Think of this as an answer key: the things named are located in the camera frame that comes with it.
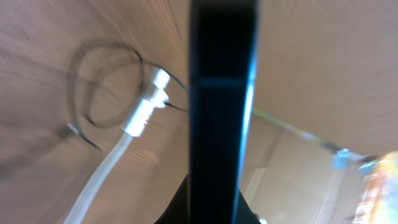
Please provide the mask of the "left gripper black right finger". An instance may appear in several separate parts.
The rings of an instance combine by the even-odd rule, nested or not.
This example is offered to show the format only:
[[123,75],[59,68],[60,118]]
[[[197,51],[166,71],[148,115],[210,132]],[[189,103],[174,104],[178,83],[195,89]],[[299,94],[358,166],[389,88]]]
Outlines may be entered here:
[[241,192],[239,192],[236,224],[260,224],[258,216],[251,211]]

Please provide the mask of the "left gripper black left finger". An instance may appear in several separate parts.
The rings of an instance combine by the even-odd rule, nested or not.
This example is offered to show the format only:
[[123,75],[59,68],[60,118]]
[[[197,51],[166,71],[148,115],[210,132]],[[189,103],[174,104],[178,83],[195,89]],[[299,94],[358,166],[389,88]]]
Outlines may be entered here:
[[187,174],[167,208],[154,224],[189,224],[188,217],[188,181]]

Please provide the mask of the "black Samsung Galaxy smartphone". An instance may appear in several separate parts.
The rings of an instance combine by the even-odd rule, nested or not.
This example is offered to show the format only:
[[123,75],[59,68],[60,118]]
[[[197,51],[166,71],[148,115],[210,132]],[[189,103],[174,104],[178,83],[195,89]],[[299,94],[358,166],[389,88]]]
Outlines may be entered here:
[[257,64],[257,1],[193,1],[189,33],[191,223],[236,223]]

